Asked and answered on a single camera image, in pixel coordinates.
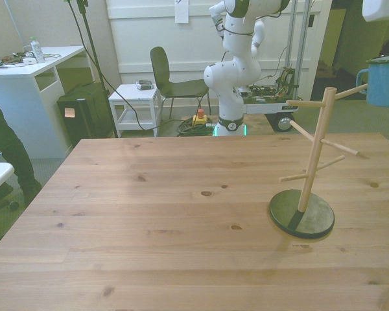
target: wheel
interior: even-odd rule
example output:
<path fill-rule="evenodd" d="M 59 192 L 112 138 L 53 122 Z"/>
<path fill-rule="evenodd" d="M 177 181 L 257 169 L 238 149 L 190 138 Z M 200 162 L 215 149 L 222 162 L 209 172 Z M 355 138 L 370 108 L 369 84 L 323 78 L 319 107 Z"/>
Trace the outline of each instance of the wheel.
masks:
<path fill-rule="evenodd" d="M 294 117 L 291 113 L 276 113 L 272 118 L 269 118 L 268 120 L 270 120 L 270 124 L 274 131 L 288 132 L 292 129 L 290 121 L 294 120 Z"/>

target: paper note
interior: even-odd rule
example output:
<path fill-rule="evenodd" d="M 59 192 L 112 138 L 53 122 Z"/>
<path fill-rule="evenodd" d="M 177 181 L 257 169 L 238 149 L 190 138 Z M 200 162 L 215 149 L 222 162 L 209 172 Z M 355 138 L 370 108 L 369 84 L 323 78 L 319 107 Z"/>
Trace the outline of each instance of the paper note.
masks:
<path fill-rule="evenodd" d="M 175 23 L 189 22 L 189 0 L 174 0 Z"/>
<path fill-rule="evenodd" d="M 65 108 L 65 118 L 75 118 L 75 109 Z"/>

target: blue mug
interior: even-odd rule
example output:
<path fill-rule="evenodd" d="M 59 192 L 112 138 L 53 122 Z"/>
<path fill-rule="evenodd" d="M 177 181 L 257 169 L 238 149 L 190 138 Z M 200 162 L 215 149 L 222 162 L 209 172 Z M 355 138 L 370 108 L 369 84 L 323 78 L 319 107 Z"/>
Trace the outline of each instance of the blue mug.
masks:
<path fill-rule="evenodd" d="M 367 63 L 369 68 L 357 74 L 356 86 L 362 85 L 362 74 L 368 73 L 368 89 L 360 93 L 368 96 L 368 104 L 389 108 L 389 56 L 374 58 Z"/>

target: chair leg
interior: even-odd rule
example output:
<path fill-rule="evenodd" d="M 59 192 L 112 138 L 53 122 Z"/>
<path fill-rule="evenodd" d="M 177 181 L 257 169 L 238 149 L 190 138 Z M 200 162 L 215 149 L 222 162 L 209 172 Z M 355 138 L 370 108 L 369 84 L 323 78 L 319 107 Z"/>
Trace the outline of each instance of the chair leg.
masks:
<path fill-rule="evenodd" d="M 169 119 L 171 119 L 171 110 L 173 109 L 173 102 L 174 102 L 174 97 L 171 98 L 171 106 L 170 106 Z"/>
<path fill-rule="evenodd" d="M 160 120 L 161 120 L 161 117 L 163 115 L 163 107 L 164 107 L 164 102 L 166 101 L 167 97 L 163 98 L 163 100 L 161 101 L 161 107 L 160 107 Z"/>
<path fill-rule="evenodd" d="M 209 92 L 207 92 L 207 103 L 209 104 L 209 113 L 210 113 L 210 115 L 212 115 L 212 108 L 210 108 Z"/>

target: chair backrest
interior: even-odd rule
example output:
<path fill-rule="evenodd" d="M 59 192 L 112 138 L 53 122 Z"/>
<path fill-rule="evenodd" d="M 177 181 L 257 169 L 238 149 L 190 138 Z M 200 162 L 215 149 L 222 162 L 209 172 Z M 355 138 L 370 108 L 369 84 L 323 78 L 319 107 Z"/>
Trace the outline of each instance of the chair backrest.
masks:
<path fill-rule="evenodd" d="M 160 90 L 165 87 L 170 80 L 169 60 L 162 47 L 154 47 L 150 51 L 151 65 L 153 66 L 154 79 L 157 88 Z"/>

